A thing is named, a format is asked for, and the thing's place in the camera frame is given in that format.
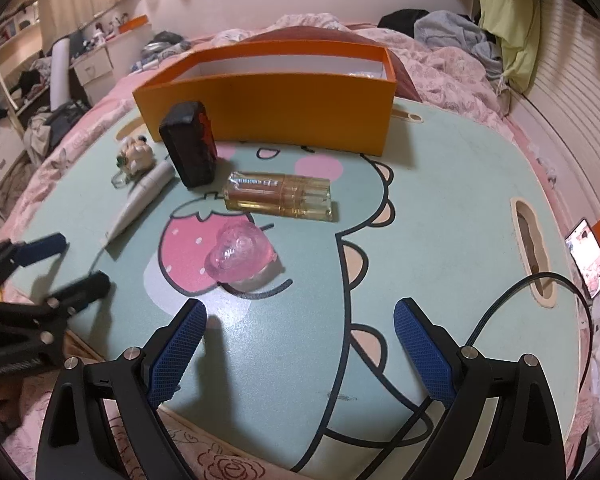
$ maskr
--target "cartoon table mat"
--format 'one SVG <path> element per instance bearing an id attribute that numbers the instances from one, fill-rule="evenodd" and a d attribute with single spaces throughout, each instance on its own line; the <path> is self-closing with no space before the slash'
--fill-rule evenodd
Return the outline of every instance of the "cartoon table mat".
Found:
<path id="1" fill-rule="evenodd" d="M 208 329 L 169 408 L 247 453 L 314 478 L 401 479 L 442 409 L 436 402 L 418 409 L 426 393 L 395 336 L 395 303 L 413 297 L 462 344 L 490 304 L 526 274 L 514 197 L 535 209 L 552 270 L 569 271 L 555 219 L 517 147 L 451 113 L 398 99 L 395 106 L 424 122 L 393 118 L 381 158 L 219 144 L 213 184 L 187 190 L 175 180 L 98 255 L 124 202 L 105 161 L 113 159 L 115 133 L 138 116 L 131 112 L 77 162 L 26 233 L 33 239 L 60 231 L 69 239 L 54 285 L 90 268 L 115 284 L 71 329 L 113 359 L 144 344 L 187 298 L 200 298 Z M 336 221 L 227 211 L 217 193 L 233 170 L 329 178 Z M 218 286 L 204 256 L 227 222 L 247 221 L 264 230 L 278 260 L 249 288 Z M 40 272 L 18 272 L 15 285 L 27 292 Z M 529 289 L 519 292 L 475 345 L 491 358 L 538 356 L 566 435 L 579 345 L 574 297 L 557 288 L 554 308 L 540 306 Z M 370 466 L 408 421 L 399 446 Z"/>

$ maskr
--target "smartphone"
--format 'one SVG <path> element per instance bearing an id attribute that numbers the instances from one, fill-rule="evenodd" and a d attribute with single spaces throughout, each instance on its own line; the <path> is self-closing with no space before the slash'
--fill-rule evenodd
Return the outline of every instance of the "smartphone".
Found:
<path id="1" fill-rule="evenodd" d="M 586 219 L 583 219 L 566 238 L 569 252 L 576 262 L 589 296 L 600 292 L 600 246 Z"/>

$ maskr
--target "orange storage box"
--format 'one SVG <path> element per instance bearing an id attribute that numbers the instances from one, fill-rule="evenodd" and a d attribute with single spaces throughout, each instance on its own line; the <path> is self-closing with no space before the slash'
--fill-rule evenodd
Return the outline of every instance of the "orange storage box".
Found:
<path id="1" fill-rule="evenodd" d="M 149 23 L 149 17 L 146 14 L 142 14 L 137 18 L 133 18 L 126 23 L 123 23 L 118 27 L 120 30 L 120 34 L 124 34 L 130 30 L 134 30 L 135 28 L 142 27 L 145 23 Z"/>
<path id="2" fill-rule="evenodd" d="M 193 52 L 134 97 L 154 140 L 174 104 L 202 101 L 216 140 L 382 155 L 395 86 L 383 47 L 261 41 Z"/>

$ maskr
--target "red label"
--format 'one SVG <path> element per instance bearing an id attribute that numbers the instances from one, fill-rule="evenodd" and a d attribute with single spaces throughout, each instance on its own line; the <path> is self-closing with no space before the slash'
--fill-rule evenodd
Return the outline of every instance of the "red label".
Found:
<path id="1" fill-rule="evenodd" d="M 209 118 L 200 112 L 198 115 L 198 120 L 200 124 L 202 124 L 204 128 L 204 133 L 202 135 L 202 140 L 205 142 L 206 146 L 209 148 L 209 152 L 212 154 L 214 160 L 218 159 L 218 150 L 216 150 L 216 142 L 214 141 L 214 134 L 211 132 L 211 121 Z"/>

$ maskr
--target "pillow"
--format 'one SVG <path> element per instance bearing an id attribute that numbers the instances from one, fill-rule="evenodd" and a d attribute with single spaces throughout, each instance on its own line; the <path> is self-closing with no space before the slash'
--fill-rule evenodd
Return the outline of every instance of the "pillow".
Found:
<path id="1" fill-rule="evenodd" d="M 347 41 L 349 43 L 364 43 L 372 44 L 377 46 L 384 46 L 377 41 L 364 38 L 363 36 L 357 35 L 355 32 L 347 32 L 345 30 L 333 30 L 332 28 L 318 28 L 318 27 L 307 27 L 305 25 L 299 27 L 286 27 L 272 30 L 270 32 L 263 32 L 256 36 L 251 36 L 243 41 L 276 41 L 276 40 L 325 40 L 325 41 Z M 395 88 L 396 97 L 404 97 L 412 101 L 422 102 L 422 99 L 418 95 L 416 87 L 413 85 L 413 81 L 409 77 L 407 69 L 391 50 L 389 52 L 389 58 L 391 64 L 394 66 L 395 78 L 398 83 Z"/>

